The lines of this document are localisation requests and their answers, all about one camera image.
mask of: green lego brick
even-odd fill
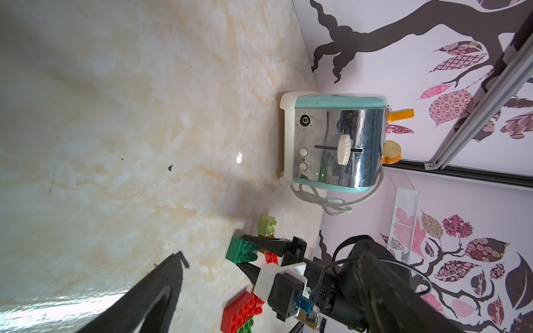
[[[263,215],[259,218],[259,227],[257,233],[263,237],[268,237],[274,234],[274,226],[276,225],[276,219],[269,215]]]
[[[245,322],[241,328],[237,330],[237,333],[251,333],[253,324],[254,324],[254,318],[250,317],[250,319],[247,322]]]
[[[232,237],[226,259],[235,264],[256,261],[257,250],[259,250],[259,245],[252,244],[241,237]]]

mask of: toaster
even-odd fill
[[[284,185],[364,192],[381,167],[387,98],[368,94],[285,93]]]

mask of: light green lego brick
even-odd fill
[[[241,237],[232,237],[226,259],[235,263],[248,263],[257,260],[259,245],[250,243]]]
[[[269,215],[262,215],[259,218],[259,227],[257,228],[257,233],[263,237],[270,236],[274,234],[276,225],[276,219]]]

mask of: white mesh basket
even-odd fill
[[[387,250],[396,260],[407,265],[411,258],[419,200],[419,191],[398,188]]]

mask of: white lever knob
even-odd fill
[[[352,140],[348,134],[342,134],[338,139],[337,161],[340,165],[347,165],[350,159]]]

